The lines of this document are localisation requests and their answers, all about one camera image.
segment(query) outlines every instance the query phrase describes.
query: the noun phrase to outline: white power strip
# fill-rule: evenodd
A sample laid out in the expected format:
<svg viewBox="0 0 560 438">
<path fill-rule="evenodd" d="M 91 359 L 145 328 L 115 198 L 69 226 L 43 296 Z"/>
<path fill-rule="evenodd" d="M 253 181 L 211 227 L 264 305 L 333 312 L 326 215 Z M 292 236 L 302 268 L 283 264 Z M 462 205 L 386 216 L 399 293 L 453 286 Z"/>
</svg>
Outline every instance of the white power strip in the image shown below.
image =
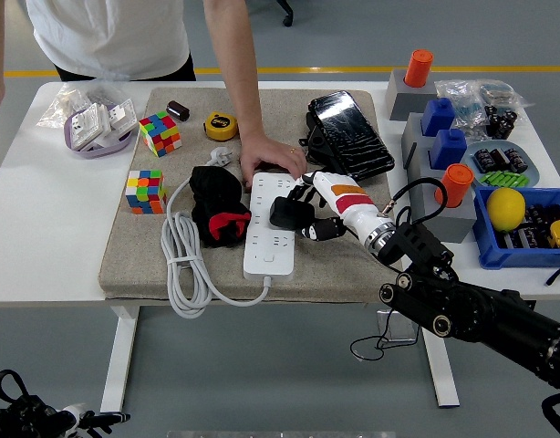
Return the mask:
<svg viewBox="0 0 560 438">
<path fill-rule="evenodd" d="M 244 253 L 244 277 L 274 281 L 292 280 L 295 269 L 295 232 L 270 224 L 270 207 L 278 196 L 287 196 L 295 180 L 287 173 L 264 173 L 254 176 Z"/>
</svg>

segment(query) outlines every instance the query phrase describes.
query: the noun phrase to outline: white t-shirt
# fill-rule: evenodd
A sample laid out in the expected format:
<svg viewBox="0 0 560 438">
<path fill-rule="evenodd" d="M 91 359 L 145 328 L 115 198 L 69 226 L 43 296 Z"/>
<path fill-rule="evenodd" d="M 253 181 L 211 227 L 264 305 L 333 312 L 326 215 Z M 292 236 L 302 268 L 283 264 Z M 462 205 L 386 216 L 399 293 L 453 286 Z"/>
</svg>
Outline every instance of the white t-shirt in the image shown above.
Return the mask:
<svg viewBox="0 0 560 438">
<path fill-rule="evenodd" d="M 26 8 L 37 43 L 71 73 L 156 78 L 189 57 L 182 0 L 36 0 Z"/>
</svg>

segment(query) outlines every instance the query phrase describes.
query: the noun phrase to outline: blue crate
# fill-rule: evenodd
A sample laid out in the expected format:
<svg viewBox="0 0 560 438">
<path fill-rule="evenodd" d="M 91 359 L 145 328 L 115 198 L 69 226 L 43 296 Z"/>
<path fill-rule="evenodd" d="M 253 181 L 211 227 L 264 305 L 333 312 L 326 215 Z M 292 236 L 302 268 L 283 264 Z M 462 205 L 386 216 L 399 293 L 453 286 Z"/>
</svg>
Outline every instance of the blue crate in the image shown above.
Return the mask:
<svg viewBox="0 0 560 438">
<path fill-rule="evenodd" d="M 495 233 L 485 205 L 495 187 L 480 186 L 475 189 L 474 210 L 477 220 L 472 227 L 479 246 L 479 263 L 484 269 L 503 267 L 559 267 L 560 249 L 504 249 L 497 245 Z M 560 189 L 516 189 L 525 199 L 526 205 L 560 205 Z"/>
</svg>

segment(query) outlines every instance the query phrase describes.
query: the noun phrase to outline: table leg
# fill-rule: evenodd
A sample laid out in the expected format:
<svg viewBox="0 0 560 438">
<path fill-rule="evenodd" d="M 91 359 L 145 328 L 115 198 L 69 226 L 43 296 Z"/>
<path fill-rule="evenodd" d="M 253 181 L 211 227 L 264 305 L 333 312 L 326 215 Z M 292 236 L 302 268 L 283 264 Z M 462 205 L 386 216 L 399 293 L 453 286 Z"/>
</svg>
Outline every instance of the table leg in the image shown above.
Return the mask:
<svg viewBox="0 0 560 438">
<path fill-rule="evenodd" d="M 438 405 L 444 408 L 460 406 L 444 339 L 428 330 L 423 330 L 422 333 L 424 334 L 424 344 L 426 345 Z"/>
<path fill-rule="evenodd" d="M 140 306 L 115 306 L 112 307 L 112 310 L 118 315 L 118 326 L 112 355 L 109 358 L 108 377 L 101 400 L 101 412 L 122 410 Z"/>
</svg>

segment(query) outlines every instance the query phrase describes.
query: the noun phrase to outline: gray floor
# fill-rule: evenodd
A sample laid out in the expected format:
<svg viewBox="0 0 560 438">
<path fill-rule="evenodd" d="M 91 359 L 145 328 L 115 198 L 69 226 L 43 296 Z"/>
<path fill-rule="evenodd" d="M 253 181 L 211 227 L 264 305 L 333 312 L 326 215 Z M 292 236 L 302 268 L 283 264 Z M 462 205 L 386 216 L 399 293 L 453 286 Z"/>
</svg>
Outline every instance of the gray floor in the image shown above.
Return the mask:
<svg viewBox="0 0 560 438">
<path fill-rule="evenodd" d="M 560 66 L 560 1 L 293 0 L 292 28 L 282 26 L 283 13 L 274 1 L 248 4 L 261 67 L 403 66 L 417 47 L 432 50 L 438 66 Z M 24 3 L 9 0 L 6 7 L 6 70 L 52 69 L 31 36 Z M 186 2 L 185 22 L 196 67 L 214 67 L 201 2 Z M 512 85 L 535 104 L 528 115 L 560 172 L 560 73 L 432 76 L 497 78 Z M 57 79 L 6 80 L 0 162 L 36 90 L 51 80 Z M 169 308 L 144 308 L 125 402 L 132 419 L 112 436 L 163 437 L 169 430 L 557 436 L 540 409 L 541 400 L 554 391 L 484 346 L 448 342 L 461 398 L 456 409 L 436 407 L 421 342 L 392 350 L 380 362 L 355 360 L 349 342 L 376 331 L 375 310 L 218 306 L 189 322 Z M 560 302 L 541 302 L 537 310 L 560 320 Z M 0 308 L 0 370 L 19 371 L 31 392 L 56 407 L 86 402 L 98 409 L 115 322 L 107 308 Z"/>
</svg>

